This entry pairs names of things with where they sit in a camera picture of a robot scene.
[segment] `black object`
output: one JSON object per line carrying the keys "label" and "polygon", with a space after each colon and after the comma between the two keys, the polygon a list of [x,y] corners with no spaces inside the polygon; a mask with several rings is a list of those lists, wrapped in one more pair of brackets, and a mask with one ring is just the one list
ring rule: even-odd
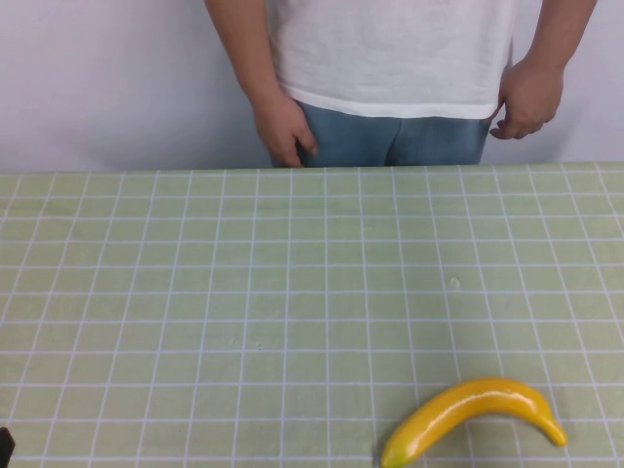
{"label": "black object", "polygon": [[11,437],[9,429],[0,428],[0,468],[8,468],[15,447],[16,443]]}

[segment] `white wall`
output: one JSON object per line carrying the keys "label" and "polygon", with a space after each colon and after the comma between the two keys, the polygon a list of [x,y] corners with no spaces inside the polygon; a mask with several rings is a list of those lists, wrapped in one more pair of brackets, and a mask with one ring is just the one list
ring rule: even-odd
{"label": "white wall", "polygon": [[[202,0],[2,3],[0,171],[266,165]],[[486,163],[624,160],[624,2],[599,3],[558,119]],[[518,55],[539,6],[523,1]]]}

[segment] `banana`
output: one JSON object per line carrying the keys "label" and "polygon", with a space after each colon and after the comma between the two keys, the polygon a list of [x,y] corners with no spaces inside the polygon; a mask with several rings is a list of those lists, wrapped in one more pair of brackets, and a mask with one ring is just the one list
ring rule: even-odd
{"label": "banana", "polygon": [[505,413],[539,427],[554,444],[567,445],[564,429],[534,389],[505,378],[484,378],[450,388],[424,405],[392,435],[381,468],[412,463],[460,423],[482,414]]}

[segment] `table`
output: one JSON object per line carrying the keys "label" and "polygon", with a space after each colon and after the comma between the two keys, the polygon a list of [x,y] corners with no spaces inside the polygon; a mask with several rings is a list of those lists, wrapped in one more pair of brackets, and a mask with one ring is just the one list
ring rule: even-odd
{"label": "table", "polygon": [[12,468],[360,468],[504,375],[569,433],[459,427],[426,467],[624,459],[624,164],[1,175]]}

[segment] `white t-shirt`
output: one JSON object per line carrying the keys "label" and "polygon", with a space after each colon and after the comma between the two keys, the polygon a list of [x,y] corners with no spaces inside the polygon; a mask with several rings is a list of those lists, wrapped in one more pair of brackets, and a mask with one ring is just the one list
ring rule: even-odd
{"label": "white t-shirt", "polygon": [[280,82],[349,114],[481,119],[496,108],[517,0],[272,0]]}

